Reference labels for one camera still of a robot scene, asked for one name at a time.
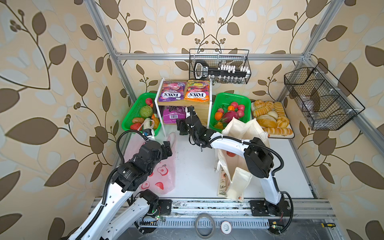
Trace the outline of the cream canvas tote bag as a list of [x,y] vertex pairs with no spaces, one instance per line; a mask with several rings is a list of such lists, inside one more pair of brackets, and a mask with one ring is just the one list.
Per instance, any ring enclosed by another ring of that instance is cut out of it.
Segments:
[[[222,130],[222,134],[243,140],[252,140],[257,137],[262,140],[266,147],[270,146],[268,134],[264,132],[255,119],[247,123],[232,119]],[[231,157],[226,151],[216,150],[216,164],[215,171],[220,173],[217,196],[243,202],[244,191],[253,178],[244,157],[238,155]]]

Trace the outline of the green fruit basket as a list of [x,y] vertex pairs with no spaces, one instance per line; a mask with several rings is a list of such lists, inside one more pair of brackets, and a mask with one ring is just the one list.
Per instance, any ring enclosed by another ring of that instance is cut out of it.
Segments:
[[216,112],[225,114],[228,111],[236,111],[239,115],[237,120],[240,120],[243,123],[247,123],[252,119],[251,101],[249,98],[230,93],[220,93],[217,95],[212,107],[210,129],[221,132],[222,130],[214,127],[217,122],[220,122],[215,120],[214,115]]

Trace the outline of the purple snack bag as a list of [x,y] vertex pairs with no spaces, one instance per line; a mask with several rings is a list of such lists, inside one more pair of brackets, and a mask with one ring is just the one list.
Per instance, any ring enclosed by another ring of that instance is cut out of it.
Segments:
[[186,119],[186,109],[182,106],[165,106],[162,116],[165,124],[176,124],[177,120]]

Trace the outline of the pink plastic grocery bag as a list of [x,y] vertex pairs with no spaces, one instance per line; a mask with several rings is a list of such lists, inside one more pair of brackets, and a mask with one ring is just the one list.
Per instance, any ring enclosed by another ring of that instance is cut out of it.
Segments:
[[[137,133],[128,133],[129,142],[124,153],[124,163],[134,158],[145,144],[145,140]],[[170,142],[172,155],[160,160],[149,169],[148,176],[135,188],[136,192],[151,190],[157,195],[165,195],[171,192],[176,185],[176,135],[171,133],[167,136]]]

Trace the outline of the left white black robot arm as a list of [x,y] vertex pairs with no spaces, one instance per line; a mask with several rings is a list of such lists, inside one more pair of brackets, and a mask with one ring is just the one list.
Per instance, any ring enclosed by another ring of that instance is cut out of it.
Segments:
[[101,200],[68,237],[70,240],[116,240],[146,215],[155,217],[161,213],[158,195],[144,190],[134,198],[134,193],[158,163],[172,156],[172,145],[169,141],[155,141],[149,132],[135,133],[145,141],[144,144],[130,160],[111,171]]

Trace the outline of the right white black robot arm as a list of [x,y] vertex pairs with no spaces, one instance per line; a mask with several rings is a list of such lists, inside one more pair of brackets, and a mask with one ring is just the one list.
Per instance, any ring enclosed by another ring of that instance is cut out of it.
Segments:
[[189,135],[193,145],[201,149],[210,148],[231,152],[243,157],[250,174],[259,178],[265,198],[264,204],[259,207],[261,214],[282,217],[294,215],[294,205],[291,196],[280,191],[275,174],[284,167],[284,160],[274,150],[265,145],[261,132],[258,137],[251,140],[237,139],[223,135],[203,126],[194,107],[187,107],[187,118],[177,120],[178,131],[181,135]]

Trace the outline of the orange Fox's candy bag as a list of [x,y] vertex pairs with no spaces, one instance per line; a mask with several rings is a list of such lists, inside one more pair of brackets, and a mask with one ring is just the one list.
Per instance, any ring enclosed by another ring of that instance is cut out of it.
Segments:
[[208,81],[189,80],[186,87],[185,100],[199,103],[210,100],[210,83]]

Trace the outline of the red cola can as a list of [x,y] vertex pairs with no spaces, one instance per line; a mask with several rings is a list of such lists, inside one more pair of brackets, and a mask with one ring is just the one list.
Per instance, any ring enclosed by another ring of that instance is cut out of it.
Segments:
[[232,152],[229,152],[229,151],[227,151],[227,155],[228,155],[229,157],[231,157],[231,158],[233,158],[233,157],[236,156],[236,154],[234,154],[234,153],[232,153]]

